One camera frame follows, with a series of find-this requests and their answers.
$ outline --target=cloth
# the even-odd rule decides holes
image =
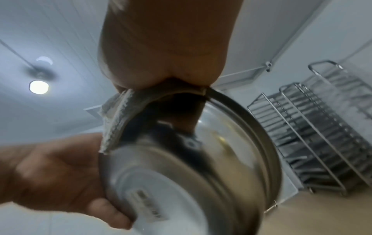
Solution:
[[[204,96],[206,88],[193,86],[178,79],[164,82],[140,91],[126,90],[111,97],[102,105],[103,138],[100,153],[109,154],[118,143],[127,123],[149,103],[165,96],[179,93],[193,93]]]

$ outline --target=white label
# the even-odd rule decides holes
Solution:
[[[166,220],[160,212],[150,195],[143,189],[134,189],[129,192],[129,198],[138,212],[145,216],[147,222],[157,222]]]

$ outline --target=stainless steel bowl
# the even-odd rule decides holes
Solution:
[[[149,235],[255,234],[281,184],[263,128],[213,89],[151,103],[99,161],[108,199]]]

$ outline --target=finger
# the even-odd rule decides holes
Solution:
[[[92,201],[87,207],[87,214],[108,223],[112,228],[131,229],[132,222],[119,212],[107,199],[99,198]]]

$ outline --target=ceiling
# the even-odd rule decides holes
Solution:
[[[276,58],[324,0],[246,0],[227,62],[216,84],[252,78]],[[96,60],[107,0],[3,0],[0,2],[0,144],[78,133],[101,121],[84,111],[115,93]],[[35,95],[35,72],[50,90]],[[49,57],[53,64],[37,61]]]

